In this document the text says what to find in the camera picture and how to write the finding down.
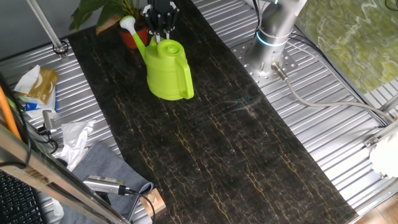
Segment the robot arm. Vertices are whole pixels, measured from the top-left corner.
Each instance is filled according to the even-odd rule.
[[[160,42],[160,36],[163,33],[166,34],[166,39],[169,39],[170,32],[175,29],[175,21],[180,9],[169,0],[148,0],[148,4],[142,10],[142,15],[147,22],[149,34],[155,36],[157,43]]]
[[[272,73],[271,65],[283,63],[283,51],[293,26],[307,0],[266,0],[252,46],[246,52],[247,66],[261,75]]]

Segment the gray cloth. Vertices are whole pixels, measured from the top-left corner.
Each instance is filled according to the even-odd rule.
[[[123,180],[125,186],[142,194],[148,193],[153,188],[152,183],[137,174],[122,158],[100,143],[96,143],[91,147],[72,173],[80,180],[84,180],[89,175]],[[131,222],[132,211],[136,206],[138,197],[135,195],[122,196],[115,194],[109,194],[108,197],[112,207]],[[66,205],[62,205],[62,207],[65,213],[63,224],[95,223]]]

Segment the white tissue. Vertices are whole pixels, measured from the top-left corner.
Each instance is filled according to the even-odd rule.
[[[54,208],[54,215],[56,217],[63,217],[64,212],[63,212],[63,208],[62,208],[62,205],[60,204],[60,202],[55,200],[54,198],[52,198],[52,205]]]
[[[95,120],[89,119],[62,125],[63,149],[60,158],[68,163],[68,170],[72,171],[88,152],[85,146],[94,122]]]
[[[379,142],[372,150],[369,160],[372,169],[388,177],[398,177],[398,132]]]
[[[40,66],[36,65],[32,70],[27,72],[15,86],[14,90],[20,93],[28,94],[39,77]]]

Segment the keyboard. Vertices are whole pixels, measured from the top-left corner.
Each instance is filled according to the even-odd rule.
[[[0,223],[45,224],[36,191],[0,170]]]

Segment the stainless steel floor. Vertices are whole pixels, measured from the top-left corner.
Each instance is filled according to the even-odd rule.
[[[254,37],[256,13],[243,0],[193,2],[231,50]],[[317,56],[314,58],[286,45],[289,54],[298,63],[298,70],[290,73],[289,78],[300,96],[319,103],[358,101],[348,84],[319,61],[322,57],[315,50],[297,40],[290,39],[289,42]],[[366,110],[352,106],[305,106],[297,102],[280,79],[260,82],[260,88],[358,214],[364,214],[397,192],[398,181],[395,178],[382,179],[371,169],[369,151],[363,141],[379,131],[380,123]]]
[[[365,97],[375,106],[380,108],[384,103],[387,103],[393,96],[398,94],[398,78],[383,85],[380,88],[365,94]],[[390,110],[389,113],[393,117],[398,117],[398,106]]]
[[[49,45],[0,62],[0,72],[6,79],[7,84],[14,89],[21,76],[30,67],[40,65],[41,67],[54,69],[59,75],[55,94],[59,107],[57,114],[54,115],[57,132],[53,134],[53,138],[58,142],[58,145],[63,145],[61,124],[86,121],[92,118],[96,120],[96,123],[93,131],[88,136],[86,146],[90,147],[95,142],[102,142],[110,150],[120,155],[120,150],[109,129],[109,125],[98,106],[98,102],[71,47],[68,55],[68,59],[61,60],[58,55],[54,54],[52,45]],[[30,119],[29,122],[38,128],[43,125],[43,118]],[[59,223],[60,218],[56,217],[53,212],[52,199],[42,192],[39,193],[39,198],[46,220],[49,223]]]

